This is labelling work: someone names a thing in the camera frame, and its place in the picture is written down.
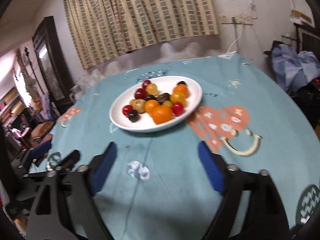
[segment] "door glass pane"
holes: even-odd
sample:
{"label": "door glass pane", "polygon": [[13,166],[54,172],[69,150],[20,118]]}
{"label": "door glass pane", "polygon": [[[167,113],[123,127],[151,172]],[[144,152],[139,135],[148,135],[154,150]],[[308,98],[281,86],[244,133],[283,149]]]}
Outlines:
{"label": "door glass pane", "polygon": [[57,77],[54,74],[46,46],[43,45],[39,51],[39,58],[42,63],[44,75],[54,98],[56,100],[64,99],[65,97],[62,93]]}

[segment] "dark wooden door frame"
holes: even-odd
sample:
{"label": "dark wooden door frame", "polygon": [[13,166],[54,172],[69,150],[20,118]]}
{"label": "dark wooden door frame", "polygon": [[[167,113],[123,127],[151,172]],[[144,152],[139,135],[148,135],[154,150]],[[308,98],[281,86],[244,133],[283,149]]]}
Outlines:
{"label": "dark wooden door frame", "polygon": [[[44,20],[38,26],[35,34],[33,35],[32,41],[37,54],[37,60],[40,66],[40,71],[44,78],[44,82],[48,88],[48,91],[51,93],[53,101],[57,106],[59,112],[64,112],[73,104],[69,98],[69,94],[70,89],[74,86],[74,82],[70,76],[69,69],[63,57],[53,16],[44,18]],[[43,65],[39,58],[40,49],[43,45],[45,45],[47,48],[47,53],[52,65],[52,69],[55,73],[58,83],[60,84],[60,89],[64,96],[63,99],[56,100],[54,98],[49,83],[47,81],[47,77],[45,76]]]}

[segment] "beige curtain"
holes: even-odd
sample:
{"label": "beige curtain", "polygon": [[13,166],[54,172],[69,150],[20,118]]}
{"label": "beige curtain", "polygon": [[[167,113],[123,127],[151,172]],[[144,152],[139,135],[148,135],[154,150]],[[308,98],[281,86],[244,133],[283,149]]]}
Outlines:
{"label": "beige curtain", "polygon": [[84,69],[163,41],[218,34],[211,0],[64,0]]}

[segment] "plate rim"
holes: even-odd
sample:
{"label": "plate rim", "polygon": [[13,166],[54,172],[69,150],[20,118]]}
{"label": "plate rim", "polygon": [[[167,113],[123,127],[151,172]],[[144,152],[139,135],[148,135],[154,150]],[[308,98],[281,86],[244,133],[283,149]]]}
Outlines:
{"label": "plate rim", "polygon": [[[150,78],[150,79],[148,79],[148,80],[156,80],[156,79],[161,79],[161,78],[166,78],[166,77],[181,77],[181,78],[190,79],[190,80],[192,80],[193,82],[196,83],[196,85],[198,86],[199,91],[200,91],[200,93],[201,93],[201,96],[199,97],[198,101],[196,102],[195,108],[192,109],[192,111],[191,111],[188,115],[186,115],[186,116],[181,120],[181,121],[183,121],[183,120],[185,120],[192,112],[194,112],[195,109],[199,106],[199,104],[200,104],[200,102],[201,102],[201,100],[202,100],[202,95],[203,95],[202,88],[201,88],[200,84],[199,84],[197,81],[195,81],[195,80],[192,79],[192,78],[185,77],[185,76],[170,75],[170,76],[162,76],[162,77]],[[113,110],[113,108],[114,108],[115,103],[118,101],[119,98],[121,98],[122,95],[124,95],[128,90],[130,90],[132,87],[134,87],[134,86],[136,86],[136,85],[137,85],[137,84],[135,84],[135,85],[129,87],[128,89],[126,89],[125,91],[123,91],[123,92],[113,101],[113,103],[111,104],[110,109],[109,109],[109,118],[110,118],[111,122],[112,122],[115,126],[121,128],[121,129],[123,129],[123,130],[129,131],[129,132],[145,132],[145,133],[151,133],[151,132],[157,132],[157,131],[160,131],[160,130],[164,130],[164,129],[166,129],[166,128],[170,128],[170,127],[178,124],[178,123],[175,123],[175,122],[169,123],[169,122],[170,122],[170,121],[169,121],[169,122],[164,122],[164,123],[158,124],[156,127],[147,128],[147,129],[143,129],[143,130],[141,130],[140,128],[132,128],[132,129],[130,128],[130,129],[128,129],[128,128],[125,127],[125,126],[116,124],[116,122],[113,120],[112,115],[111,115],[111,112],[112,112],[112,110]]]}

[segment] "orange heart pattern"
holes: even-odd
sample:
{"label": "orange heart pattern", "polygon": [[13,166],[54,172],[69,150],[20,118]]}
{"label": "orange heart pattern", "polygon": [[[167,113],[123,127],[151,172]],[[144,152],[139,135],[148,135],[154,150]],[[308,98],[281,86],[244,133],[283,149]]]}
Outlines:
{"label": "orange heart pattern", "polygon": [[220,137],[232,140],[235,136],[231,131],[242,131],[249,120],[248,111],[241,106],[230,106],[218,111],[212,107],[200,105],[188,117],[187,123],[217,154],[220,147],[224,145]]}
{"label": "orange heart pattern", "polygon": [[62,116],[59,117],[58,122],[70,121],[71,117],[81,112],[81,108],[68,109]]}

